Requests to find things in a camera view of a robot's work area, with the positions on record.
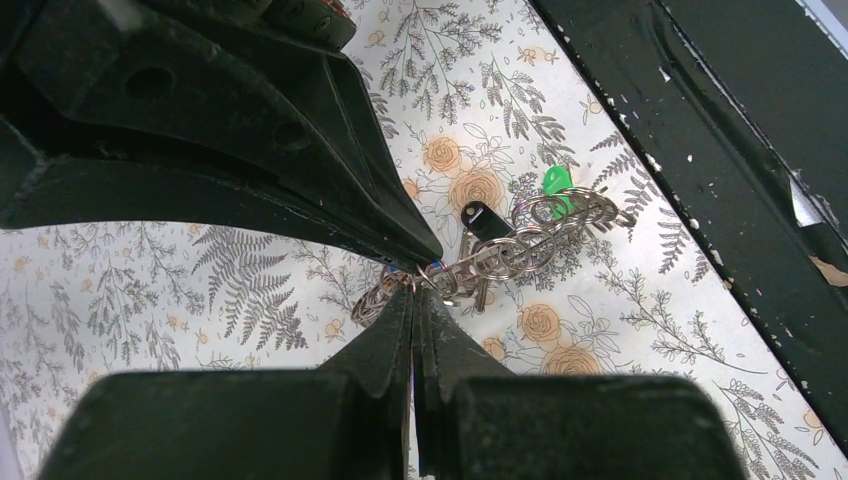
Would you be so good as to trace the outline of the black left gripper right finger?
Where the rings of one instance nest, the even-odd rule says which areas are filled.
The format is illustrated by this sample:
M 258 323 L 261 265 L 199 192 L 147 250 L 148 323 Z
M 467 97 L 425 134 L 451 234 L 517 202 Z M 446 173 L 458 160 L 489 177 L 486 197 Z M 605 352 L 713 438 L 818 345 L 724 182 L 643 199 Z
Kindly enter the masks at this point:
M 742 479 L 717 408 L 675 376 L 518 375 L 429 290 L 413 313 L 419 468 L 437 479 Z

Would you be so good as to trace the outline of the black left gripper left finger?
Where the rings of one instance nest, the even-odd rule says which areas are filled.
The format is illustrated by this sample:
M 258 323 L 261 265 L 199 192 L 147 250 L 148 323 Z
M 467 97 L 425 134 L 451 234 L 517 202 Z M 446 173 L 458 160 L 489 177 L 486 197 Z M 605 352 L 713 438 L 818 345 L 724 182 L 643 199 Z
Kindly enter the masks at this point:
M 403 479 L 414 292 L 314 369 L 123 372 L 67 419 L 43 479 Z

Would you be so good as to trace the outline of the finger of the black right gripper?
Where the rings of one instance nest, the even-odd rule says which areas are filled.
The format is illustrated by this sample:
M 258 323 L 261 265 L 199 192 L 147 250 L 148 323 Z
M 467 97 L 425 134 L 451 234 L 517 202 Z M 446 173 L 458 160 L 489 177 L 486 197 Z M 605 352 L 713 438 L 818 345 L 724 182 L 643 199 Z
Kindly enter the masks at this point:
M 424 263 L 423 234 L 404 226 L 328 201 L 296 206 L 225 178 L 171 168 L 167 160 L 153 152 L 126 160 L 51 154 L 2 120 L 1 226 L 196 222 L 334 246 L 405 271 Z
M 17 1 L 13 125 L 51 154 L 225 178 L 442 246 L 405 192 L 337 1 Z

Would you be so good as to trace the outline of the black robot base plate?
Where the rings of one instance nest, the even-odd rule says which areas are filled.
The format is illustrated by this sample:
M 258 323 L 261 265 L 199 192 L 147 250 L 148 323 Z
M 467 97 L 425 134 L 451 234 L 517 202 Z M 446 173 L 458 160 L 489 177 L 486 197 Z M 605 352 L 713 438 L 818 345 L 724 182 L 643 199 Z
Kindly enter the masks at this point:
M 801 1 L 535 9 L 845 448 L 845 54 Z

